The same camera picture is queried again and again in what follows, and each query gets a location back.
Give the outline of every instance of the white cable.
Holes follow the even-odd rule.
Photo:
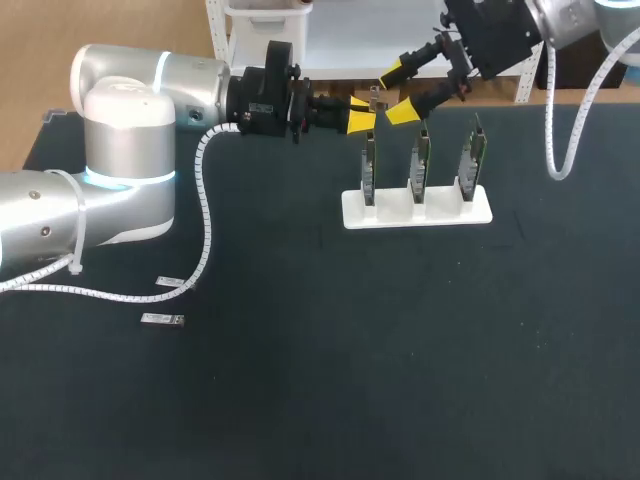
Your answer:
[[[596,75],[591,80],[591,84],[585,93],[576,121],[573,124],[573,131],[571,132],[571,138],[569,140],[569,147],[567,149],[567,156],[565,157],[562,170],[558,172],[556,169],[556,162],[553,154],[553,102],[555,97],[555,84],[556,84],[556,51],[550,45],[547,44],[547,52],[549,57],[549,71],[547,77],[547,108],[546,108],[546,121],[545,121],[545,143],[546,143],[546,156],[547,156],[547,170],[551,178],[556,181],[562,181],[569,176],[571,169],[573,168],[573,162],[578,152],[578,145],[580,144],[580,137],[584,130],[584,124],[587,121],[589,110],[591,105],[598,94],[598,90],[602,86],[607,75],[611,69],[615,66],[616,62],[627,53],[627,51],[633,47],[638,41],[640,41],[640,28],[630,33],[622,42],[618,44],[616,48],[611,50],[611,53],[604,61]]]
[[[48,277],[49,275],[62,270],[72,261],[73,255],[65,255],[60,260],[57,260],[51,265],[47,265],[40,270],[36,270],[35,272],[27,273],[16,278],[12,278],[11,280],[7,280],[6,282],[2,282],[0,283],[0,293],[6,292],[7,290],[20,290],[23,286],[27,286],[32,282],[42,280],[44,277]]]
[[[195,156],[195,178],[196,178],[196,187],[198,189],[198,197],[200,198],[200,206],[202,207],[202,217],[204,221],[204,245],[202,247],[202,255],[200,256],[200,261],[195,269],[195,271],[191,274],[191,276],[184,282],[180,287],[171,290],[170,292],[163,293],[161,295],[149,295],[149,296],[138,296],[138,295],[119,295],[116,293],[106,293],[100,292],[98,290],[91,290],[88,288],[80,288],[80,287],[72,287],[67,285],[44,285],[44,284],[29,284],[33,281],[39,280],[39,278],[35,278],[30,281],[25,281],[22,283],[22,286],[13,287],[15,290],[21,291],[30,291],[30,292],[59,292],[59,293],[71,293],[73,295],[84,295],[88,297],[101,298],[103,300],[110,300],[112,302],[121,302],[121,303],[159,303],[164,302],[166,300],[170,300],[179,295],[182,295],[184,292],[189,290],[200,278],[202,272],[204,271],[205,266],[207,265],[207,261],[209,259],[209,254],[211,252],[211,215],[209,213],[209,202],[207,200],[207,194],[205,191],[204,181],[202,178],[202,158],[204,156],[204,151],[209,143],[209,141],[218,135],[219,133],[229,132],[229,133],[238,133],[238,126],[235,123],[225,123],[222,125],[217,125],[213,129],[209,130],[205,133],[200,140],[200,144],[198,145],[198,150],[196,151]],[[64,268],[69,262],[71,262],[72,256],[65,257],[67,263],[63,264],[58,268]]]
[[[73,261],[69,265],[69,271],[71,275],[80,275],[80,272],[82,272],[82,251],[87,233],[87,203],[84,200],[84,192],[80,188],[78,181],[64,170],[45,170],[45,172],[60,175],[71,184],[71,188],[76,194],[76,201],[78,202],[78,231],[76,232],[76,247],[73,251]]]

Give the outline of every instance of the dark tablecloth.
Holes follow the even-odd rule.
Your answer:
[[[559,157],[575,111],[558,108]],[[431,119],[431,184],[453,180],[473,113]],[[215,256],[194,292],[0,296],[0,478],[640,478],[640,108],[595,107],[563,183],[542,108],[479,113],[491,225],[347,231],[362,137],[226,136],[206,154]],[[403,186],[416,126],[378,123],[378,186]],[[178,136],[167,235],[52,280],[144,294],[186,278],[198,140]],[[80,119],[54,117],[27,167],[83,156]]]

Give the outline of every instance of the white container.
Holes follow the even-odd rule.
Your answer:
[[[302,63],[307,48],[312,3],[300,0],[227,0],[231,17],[232,73],[248,66],[264,65],[269,41],[293,44],[293,63]]]

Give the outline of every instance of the small metal part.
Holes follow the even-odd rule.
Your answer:
[[[161,313],[144,313],[140,323],[150,323],[154,325],[168,325],[172,327],[184,327],[184,315],[163,315]]]
[[[160,285],[161,287],[178,288],[184,285],[184,280],[182,280],[181,278],[158,277],[158,279],[156,280],[156,285]]]
[[[424,203],[424,191],[427,188],[430,159],[431,138],[427,130],[427,122],[423,121],[422,128],[411,151],[411,167],[409,170],[411,192],[413,193],[413,201],[416,204]]]
[[[376,204],[376,139],[373,132],[367,132],[367,143],[362,150],[362,194],[364,204]]]
[[[373,85],[369,92],[371,94],[369,97],[369,112],[375,113],[378,110],[378,102],[380,101],[380,87]]]
[[[61,108],[51,108],[42,116],[42,123],[50,123],[53,117],[58,115],[66,115],[67,111]]]
[[[473,130],[462,149],[460,167],[458,169],[458,182],[460,193],[465,202],[472,202],[480,178],[480,170],[487,149],[487,137],[480,125],[478,115],[475,116]]]

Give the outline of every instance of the white shelf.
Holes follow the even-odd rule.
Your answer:
[[[224,18],[224,0],[205,1],[216,51],[223,52],[226,45],[220,45],[214,25],[220,25],[220,16]],[[302,74],[312,80],[379,78],[399,55],[417,50],[435,37],[433,27],[440,27],[440,13],[445,10],[441,0],[314,0]],[[264,57],[258,58],[255,49],[236,48],[241,43],[232,32],[228,55],[218,57],[229,61],[233,75],[242,75],[249,65],[264,65]],[[521,102],[528,100],[538,59],[536,50],[531,60],[502,73],[521,76]],[[440,56],[423,67],[418,77],[442,78],[450,68]]]

